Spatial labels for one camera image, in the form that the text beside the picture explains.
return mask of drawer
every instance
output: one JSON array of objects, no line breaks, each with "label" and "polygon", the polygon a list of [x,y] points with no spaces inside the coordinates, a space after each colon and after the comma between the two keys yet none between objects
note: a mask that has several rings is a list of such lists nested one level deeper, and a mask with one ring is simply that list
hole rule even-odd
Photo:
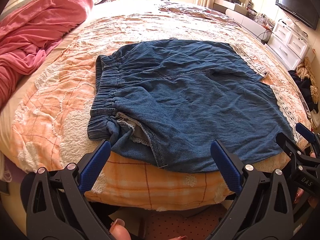
[{"label": "drawer", "polygon": [[268,45],[279,55],[279,57],[290,67],[290,69],[295,69],[301,62],[301,59],[291,52],[281,41],[272,35]]},{"label": "drawer", "polygon": [[286,41],[289,38],[291,32],[288,29],[281,26],[281,23],[277,23],[273,30],[273,33],[277,35],[278,38],[280,38],[280,40]]},{"label": "drawer", "polygon": [[306,52],[308,50],[308,45],[306,43],[304,43],[304,41],[302,39],[300,39],[298,36],[296,36],[295,34],[292,34],[289,37],[287,45],[300,58],[304,58],[304,56],[305,56],[305,54],[306,54]]}]

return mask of hand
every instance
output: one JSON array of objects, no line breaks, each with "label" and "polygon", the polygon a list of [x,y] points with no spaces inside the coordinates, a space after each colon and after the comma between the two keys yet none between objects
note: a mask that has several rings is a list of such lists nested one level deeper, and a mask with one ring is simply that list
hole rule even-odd
[{"label": "hand", "polygon": [[[120,218],[117,218],[114,222],[111,223],[111,228],[109,232],[117,240],[131,240],[130,234],[127,229],[124,227],[124,221]],[[179,236],[172,238],[170,240],[188,240],[187,236]]]},{"label": "hand", "polygon": [[[313,158],[315,158],[315,157],[316,157],[316,154],[312,152],[312,153],[310,154],[310,156],[313,157]],[[300,198],[301,198],[301,196],[302,196],[303,193],[304,193],[304,190],[303,190],[302,188],[298,188],[296,198],[295,198],[295,200],[294,200],[294,202],[293,202],[294,204],[299,203]],[[310,197],[308,198],[308,202],[309,202],[309,205],[310,205],[311,207],[315,208],[315,207],[317,206],[318,202],[319,202],[319,199],[316,198],[316,197],[314,197],[314,196],[310,196]]]}]

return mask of denim shorts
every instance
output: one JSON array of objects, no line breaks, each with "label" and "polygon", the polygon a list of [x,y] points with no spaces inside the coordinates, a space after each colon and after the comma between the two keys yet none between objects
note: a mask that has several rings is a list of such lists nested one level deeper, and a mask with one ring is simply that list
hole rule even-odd
[{"label": "denim shorts", "polygon": [[128,44],[96,62],[88,136],[112,151],[176,172],[211,172],[219,139],[244,163],[293,139],[273,91],[229,44],[160,40]]}]

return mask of metal pin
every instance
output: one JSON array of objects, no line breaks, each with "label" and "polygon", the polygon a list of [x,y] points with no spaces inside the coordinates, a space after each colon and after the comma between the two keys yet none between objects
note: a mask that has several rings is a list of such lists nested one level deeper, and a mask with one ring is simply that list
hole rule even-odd
[{"label": "metal pin", "polygon": [[253,171],[253,166],[250,165],[250,164],[247,164],[247,165],[245,166],[245,169],[248,170],[248,171]]},{"label": "metal pin", "polygon": [[276,169],[276,174],[282,175],[282,171],[280,169]]},{"label": "metal pin", "polygon": [[68,170],[73,170],[75,167],[76,167],[75,163],[69,163],[68,166],[67,166],[67,169]]},{"label": "metal pin", "polygon": [[45,172],[45,168],[44,167],[41,167],[41,168],[38,169],[38,173],[39,174],[42,174],[44,172]]}]

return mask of white lace trim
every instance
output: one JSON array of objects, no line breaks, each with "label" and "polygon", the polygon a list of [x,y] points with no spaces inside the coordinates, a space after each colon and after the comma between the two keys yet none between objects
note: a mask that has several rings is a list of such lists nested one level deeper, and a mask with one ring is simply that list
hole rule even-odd
[{"label": "white lace trim", "polygon": [[0,152],[0,180],[5,182],[12,181],[11,173],[5,165],[4,154],[2,152]]},{"label": "white lace trim", "polygon": [[[245,52],[245,50],[242,48],[239,44],[230,44],[230,46],[233,48],[233,50],[247,63],[247,65],[255,71],[255,73],[259,74],[262,77],[268,76],[269,72],[265,69],[264,66],[257,64],[253,62],[250,58],[250,56]],[[290,107],[287,106],[285,100],[283,99],[280,90],[273,85],[270,85],[270,88],[272,89],[276,100],[277,105],[279,106],[279,109],[281,113],[284,115],[284,117],[287,119],[289,125],[292,128],[293,138],[296,142],[299,142],[301,140],[301,135],[297,133],[296,131],[296,124],[297,120],[295,119],[294,115],[290,111]]]},{"label": "white lace trim", "polygon": [[230,44],[231,48],[247,63],[247,65],[257,74],[262,77],[269,75],[269,71],[260,64],[255,63],[251,60],[250,56],[242,49],[242,46],[239,44]]},{"label": "white lace trim", "polygon": [[302,138],[302,136],[296,131],[296,124],[297,120],[295,119],[294,115],[290,111],[290,107],[287,106],[284,99],[282,98],[281,92],[276,86],[270,85],[270,88],[272,89],[273,93],[276,96],[277,104],[279,106],[279,109],[281,113],[284,115],[284,117],[287,119],[289,125],[292,128],[293,138],[296,142],[299,142]]},{"label": "white lace trim", "polygon": [[143,140],[141,138],[138,138],[136,136],[131,135],[130,136],[130,140],[133,141],[134,143],[141,143],[141,144],[143,144],[145,146],[150,147],[150,144],[148,142],[146,142],[145,140]]},{"label": "white lace trim", "polygon": [[132,132],[134,132],[134,126],[132,124],[127,123],[125,120],[117,120],[118,124],[124,124],[125,126],[128,126],[132,129]]}]

